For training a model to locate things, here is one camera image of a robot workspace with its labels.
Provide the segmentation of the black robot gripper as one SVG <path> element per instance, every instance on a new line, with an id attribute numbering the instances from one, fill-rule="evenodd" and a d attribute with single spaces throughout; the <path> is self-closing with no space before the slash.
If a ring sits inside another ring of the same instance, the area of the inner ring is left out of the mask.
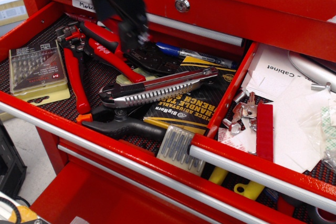
<path id="1" fill-rule="evenodd" d="M 123 53 L 144 46 L 149 40 L 148 19 L 144 0 L 91 0 L 97 18 L 104 21 L 119 15 L 118 24 Z"/>

